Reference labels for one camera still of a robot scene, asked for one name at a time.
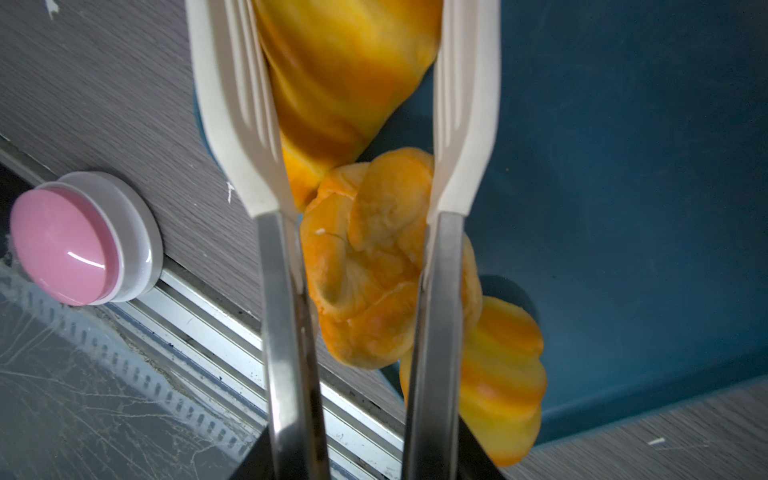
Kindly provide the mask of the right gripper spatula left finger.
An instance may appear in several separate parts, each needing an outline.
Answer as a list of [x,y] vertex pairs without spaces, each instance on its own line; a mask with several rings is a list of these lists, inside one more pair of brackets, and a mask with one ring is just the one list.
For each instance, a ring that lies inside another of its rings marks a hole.
[[209,149],[257,233],[269,438],[277,479],[330,476],[315,329],[267,62],[250,1],[186,4]]

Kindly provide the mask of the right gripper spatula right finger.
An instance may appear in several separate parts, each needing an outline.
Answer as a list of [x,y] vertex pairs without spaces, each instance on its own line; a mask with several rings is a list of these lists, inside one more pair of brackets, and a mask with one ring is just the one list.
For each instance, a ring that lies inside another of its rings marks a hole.
[[444,2],[433,73],[435,166],[409,380],[404,479],[456,475],[464,224],[498,128],[500,2]]

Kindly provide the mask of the fake croissant large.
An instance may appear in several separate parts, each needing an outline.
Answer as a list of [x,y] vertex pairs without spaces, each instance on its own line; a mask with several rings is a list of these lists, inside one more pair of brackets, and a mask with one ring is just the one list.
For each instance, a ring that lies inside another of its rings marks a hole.
[[355,162],[435,61],[440,1],[257,1],[285,167],[304,210]]

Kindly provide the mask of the round fake bread roll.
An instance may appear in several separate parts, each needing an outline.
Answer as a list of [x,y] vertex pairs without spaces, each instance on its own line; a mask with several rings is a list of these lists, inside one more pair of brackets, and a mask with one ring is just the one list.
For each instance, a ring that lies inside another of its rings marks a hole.
[[306,207],[300,239],[329,353],[380,369],[413,347],[432,155],[401,148],[338,167]]

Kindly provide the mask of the fake croissant bottom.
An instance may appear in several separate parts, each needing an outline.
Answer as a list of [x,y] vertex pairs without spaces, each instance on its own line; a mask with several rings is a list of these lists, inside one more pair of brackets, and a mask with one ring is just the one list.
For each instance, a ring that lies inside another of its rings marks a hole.
[[431,404],[457,399],[458,416],[492,463],[508,467],[530,452],[541,429],[548,385],[543,334],[520,306],[477,292],[459,298],[462,349],[425,370],[456,380],[456,393],[439,389]]

